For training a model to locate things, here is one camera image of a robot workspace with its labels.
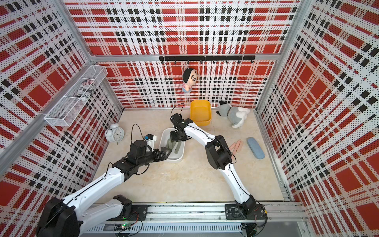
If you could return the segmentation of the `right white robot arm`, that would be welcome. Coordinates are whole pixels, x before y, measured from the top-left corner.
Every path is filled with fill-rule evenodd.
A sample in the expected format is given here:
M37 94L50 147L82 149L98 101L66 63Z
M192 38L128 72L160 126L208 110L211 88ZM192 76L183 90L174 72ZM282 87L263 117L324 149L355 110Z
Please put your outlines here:
M235 207L241 217L268 220L265 207L248 192L239 178L232 159L234 154L230 151L224 137L204 131L191 119L183 119L178 113L173 114L170 121L174 127L174 130L170 132L171 140L184 142L193 139L204 146L209 164L223 175L230 187L235 199Z

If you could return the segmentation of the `white storage box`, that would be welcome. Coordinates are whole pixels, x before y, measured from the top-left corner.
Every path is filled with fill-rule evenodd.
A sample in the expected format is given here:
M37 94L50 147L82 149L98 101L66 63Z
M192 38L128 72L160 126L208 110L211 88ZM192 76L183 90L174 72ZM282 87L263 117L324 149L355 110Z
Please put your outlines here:
M166 147L172 150L166 162L178 163L184 157L185 142L175 142L171 140L170 132L174 131L173 128L167 128L163 131L159 148Z

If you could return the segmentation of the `yellow storage box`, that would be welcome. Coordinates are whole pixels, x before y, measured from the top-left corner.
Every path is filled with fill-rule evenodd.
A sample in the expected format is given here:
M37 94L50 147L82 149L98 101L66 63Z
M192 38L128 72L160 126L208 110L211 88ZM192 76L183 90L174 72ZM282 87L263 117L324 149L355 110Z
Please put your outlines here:
M207 126L212 119L211 104L207 100L194 100L190 104L190 119L197 126Z

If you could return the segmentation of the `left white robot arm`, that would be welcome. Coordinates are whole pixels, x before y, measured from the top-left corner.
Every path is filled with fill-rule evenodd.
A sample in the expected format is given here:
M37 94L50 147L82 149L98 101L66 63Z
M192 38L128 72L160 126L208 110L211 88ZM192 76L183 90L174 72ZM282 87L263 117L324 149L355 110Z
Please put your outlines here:
M105 174L63 199L49 200L40 217L38 237L79 237L90 228L120 216L131 201L117 195L109 202L92 207L102 196L138 173L142 166L167 160L172 150L153 149L147 141L131 143L127 155L113 163Z

